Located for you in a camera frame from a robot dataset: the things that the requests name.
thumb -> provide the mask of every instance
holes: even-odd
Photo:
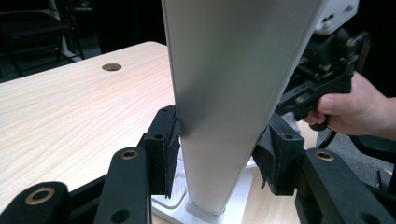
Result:
[[[318,100],[318,111],[327,115],[349,114],[352,111],[352,102],[348,94],[326,94]]]

table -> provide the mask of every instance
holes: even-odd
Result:
[[[104,70],[108,63],[121,70]],[[0,211],[37,183],[73,190],[104,175],[112,155],[136,146],[157,111],[174,103],[167,48],[154,42],[0,84]],[[313,147],[316,133],[298,124]],[[260,190],[252,172],[243,222],[299,223],[293,197]]]

chair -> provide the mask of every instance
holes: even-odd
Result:
[[[78,54],[64,57],[67,60],[78,56],[85,59],[74,28],[64,22],[63,17],[60,18],[58,20],[46,13],[36,11],[9,12],[0,15],[0,47],[6,52],[20,77],[23,77],[23,73],[18,65],[17,55],[57,46],[56,63],[59,63],[64,37],[69,37],[70,43],[78,50]]]

human arm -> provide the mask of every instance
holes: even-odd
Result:
[[[359,73],[352,78],[351,93],[322,96],[317,110],[311,111],[304,121],[321,123],[325,115],[329,115],[329,127],[339,133],[396,141],[396,97],[387,98]]]

light wood surface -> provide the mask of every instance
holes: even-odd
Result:
[[[122,68],[105,71],[107,63]],[[104,175],[112,155],[136,146],[174,103],[166,46],[153,42],[0,84],[0,211],[37,183],[73,190]],[[314,146],[315,133],[299,125]],[[299,223],[293,197],[260,190],[253,174],[244,223]]]

